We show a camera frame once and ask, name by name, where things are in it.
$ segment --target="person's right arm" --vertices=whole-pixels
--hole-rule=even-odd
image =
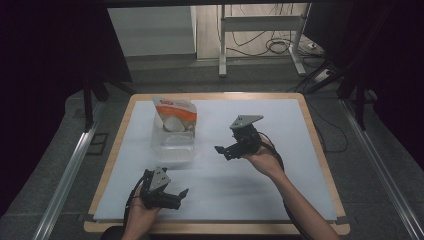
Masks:
[[[291,183],[277,159],[269,150],[261,147],[256,154],[243,156],[262,174],[268,176],[277,187],[296,221],[314,240],[339,239],[334,229]]]

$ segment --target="person's left hand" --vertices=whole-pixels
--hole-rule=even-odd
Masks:
[[[140,239],[151,228],[161,208],[147,209],[140,198],[139,186],[131,201],[127,226],[122,239]]]

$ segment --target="orange label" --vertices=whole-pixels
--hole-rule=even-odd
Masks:
[[[156,107],[158,113],[163,113],[166,115],[174,115],[180,119],[188,120],[188,121],[196,121],[197,113],[193,113],[187,110],[173,108],[168,106],[158,106]]]

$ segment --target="table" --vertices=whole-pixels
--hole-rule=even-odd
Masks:
[[[299,102],[305,123],[311,137],[313,148],[317,154],[319,165],[323,172],[326,184],[328,186],[331,200],[334,203],[337,215],[337,221],[332,222],[331,226],[340,235],[346,235],[350,231],[350,226],[345,221],[346,214],[341,204],[336,186],[334,184],[331,172],[329,170],[324,153],[315,132],[311,116],[309,114],[306,102],[301,94],[297,93],[192,93],[192,94],[161,94],[167,98],[188,98],[192,100],[252,100],[252,99],[296,99]],[[127,110],[122,119],[117,137],[114,141],[108,162],[104,169],[102,178],[98,185],[97,191],[93,198],[89,214],[94,215],[99,201],[104,193],[112,169],[116,162],[120,146],[127,126],[130,121],[132,110],[137,101],[150,101],[149,94],[136,94],[131,98]],[[84,229],[87,232],[103,232],[108,227],[121,225],[120,223],[96,223],[94,221],[86,221]],[[297,229],[290,223],[237,223],[237,222],[164,222],[157,223],[150,231],[158,234],[298,234]]]

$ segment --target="human hand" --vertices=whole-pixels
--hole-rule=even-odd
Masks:
[[[139,186],[131,201],[128,220],[122,240],[140,239],[153,225],[161,208],[147,209],[140,198]]]
[[[262,142],[272,146],[271,142],[264,136],[261,135],[261,139]],[[249,160],[256,170],[270,178],[277,174],[284,173],[275,156],[263,146],[261,146],[255,154],[245,154],[242,157]]]

